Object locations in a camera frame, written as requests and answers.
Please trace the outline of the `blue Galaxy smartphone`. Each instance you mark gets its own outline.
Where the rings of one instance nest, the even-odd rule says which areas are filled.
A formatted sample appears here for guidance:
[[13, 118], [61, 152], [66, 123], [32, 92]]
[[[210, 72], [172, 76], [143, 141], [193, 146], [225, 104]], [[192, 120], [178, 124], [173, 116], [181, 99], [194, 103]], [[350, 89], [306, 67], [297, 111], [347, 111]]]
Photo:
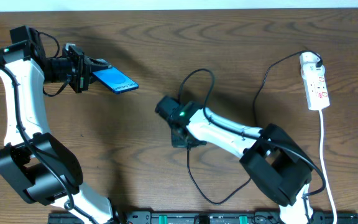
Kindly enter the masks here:
[[117, 95], [136, 90], [139, 87], [135, 81], [115, 67], [93, 72], [93, 76], [97, 81], [101, 82], [105, 87]]

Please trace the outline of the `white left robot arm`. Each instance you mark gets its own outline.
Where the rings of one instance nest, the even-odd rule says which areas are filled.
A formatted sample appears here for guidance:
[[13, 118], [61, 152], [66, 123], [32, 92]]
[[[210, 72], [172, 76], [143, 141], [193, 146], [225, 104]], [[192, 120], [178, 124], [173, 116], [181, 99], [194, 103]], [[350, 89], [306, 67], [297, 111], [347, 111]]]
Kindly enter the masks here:
[[10, 35], [11, 45], [0, 49], [7, 105], [0, 174], [27, 203], [63, 208], [85, 223], [118, 223], [110, 199], [84, 182], [76, 156], [52, 136], [44, 104], [45, 83], [60, 82], [81, 93], [93, 82], [93, 73], [110, 64], [86, 56], [74, 44], [48, 57], [42, 33], [27, 26]]

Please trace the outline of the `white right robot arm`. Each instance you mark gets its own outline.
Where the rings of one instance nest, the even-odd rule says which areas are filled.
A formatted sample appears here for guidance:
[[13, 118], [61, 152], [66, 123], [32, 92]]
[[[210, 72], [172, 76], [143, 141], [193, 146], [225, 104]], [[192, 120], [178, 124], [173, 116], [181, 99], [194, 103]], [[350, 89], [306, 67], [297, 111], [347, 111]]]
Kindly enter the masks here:
[[251, 180], [280, 207], [284, 223], [311, 223], [308, 189], [313, 170], [310, 158], [280, 127], [244, 126], [214, 114], [196, 102], [187, 105], [164, 96], [156, 113], [172, 130], [172, 146], [214, 144], [239, 158]]

